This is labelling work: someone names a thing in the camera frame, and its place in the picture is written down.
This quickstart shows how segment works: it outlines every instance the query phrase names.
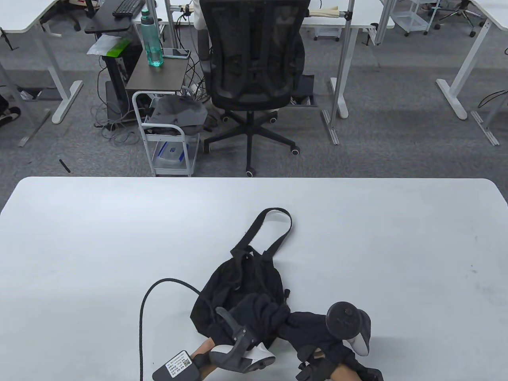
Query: smartphone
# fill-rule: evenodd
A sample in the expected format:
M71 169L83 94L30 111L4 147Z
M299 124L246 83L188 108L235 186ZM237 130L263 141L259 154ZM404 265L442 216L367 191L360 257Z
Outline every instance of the smartphone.
M162 57L164 58L183 58L187 59L191 51L187 49L162 48Z

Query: desk foot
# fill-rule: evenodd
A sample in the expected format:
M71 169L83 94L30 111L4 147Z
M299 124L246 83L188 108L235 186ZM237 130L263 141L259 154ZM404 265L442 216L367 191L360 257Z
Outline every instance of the desk foot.
M477 121L478 126L480 126L487 139L489 139L489 142L493 146L500 145L499 141L496 139L494 134L489 129L484 127L482 117L476 111L471 111L471 116L473 117L474 120Z
M323 121L325 122L325 127L332 138L333 145L339 145L339 138L337 137L337 133L335 132L335 128L330 126L330 113L328 110L321 110L321 115L323 116Z
M466 120L467 119L467 112L464 110L464 107L460 104L457 97L453 96L450 93L450 86L447 84L447 82L444 79L436 79L436 83L441 89L442 93L446 97L448 103L450 106L452 106L453 111L458 116L459 119Z
M58 108L54 112L53 116L51 117L51 121L54 124L59 124L64 119L65 115L67 114L67 111L72 105L72 102L74 102L74 98L76 98L76 95L79 93L79 90L83 86L83 81L74 81L74 83L71 85L70 92L71 96L67 99L63 99L62 102L58 105Z
M30 133L30 135L27 135L25 136L23 139L21 139L18 143L18 147L23 147L27 141L34 137L34 135L37 133L37 131L42 127L42 125L44 124L44 122L49 118L49 114L51 113L51 110L50 109L44 109L44 115L42 116L42 119L40 122L36 122L35 123L35 126L34 126L34 129L32 130L32 132Z
M330 84L332 85L333 92L335 92L335 84L337 83L337 78L330 78ZM349 116L349 111L347 110L346 101L344 99L344 95L339 94L339 99L337 100L337 106L339 108L339 115L342 119L347 119Z

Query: black bag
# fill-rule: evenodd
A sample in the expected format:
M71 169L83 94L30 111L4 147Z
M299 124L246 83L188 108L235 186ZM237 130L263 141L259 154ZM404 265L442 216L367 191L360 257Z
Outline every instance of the black bag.
M250 242L263 225L266 215L272 210L286 214L291 224L288 231L261 255L250 246ZM292 227L293 220L287 210L282 208L263 210L240 242L231 250L233 257L221 264L212 274L212 277L201 291L201 295L210 300L214 309L221 306L228 311L235 307L246 295L252 293L268 294L274 302L278 304L285 303L290 291L284 290L282 287L280 274L273 266L273 256ZM201 297L197 298L190 313L190 318L198 332L209 337L208 327L213 320L210 308ZM265 346L268 348L275 338L276 334L264 341Z

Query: chair backrest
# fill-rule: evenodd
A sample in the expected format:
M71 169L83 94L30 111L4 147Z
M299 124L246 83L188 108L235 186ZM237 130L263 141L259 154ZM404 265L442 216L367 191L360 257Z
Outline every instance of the chair backrest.
M207 88L216 106L249 111L289 103L303 71L299 29L309 1L200 1L212 42Z

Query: bag strap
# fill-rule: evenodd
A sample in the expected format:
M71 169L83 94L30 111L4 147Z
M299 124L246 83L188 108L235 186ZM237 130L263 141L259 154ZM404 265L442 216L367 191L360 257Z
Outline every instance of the bag strap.
M250 244L250 242L254 239L258 231L261 229L261 226L263 225L263 222L265 222L266 215L270 213L271 211L277 210L279 212L284 213L286 216L289 217L290 220L290 226L288 231L281 235L272 245L264 251L262 257L264 260L271 260L277 250L279 249L280 245L282 245L282 242L286 238L286 236L291 231L291 228L293 227L293 219L291 218L291 215L289 212L282 208L267 208L263 210L259 215L256 217L252 225L250 226L249 230L247 230L247 233L243 236L243 238L238 242L238 244L231 250L231 255L233 257L238 256L238 252L244 253L245 248Z

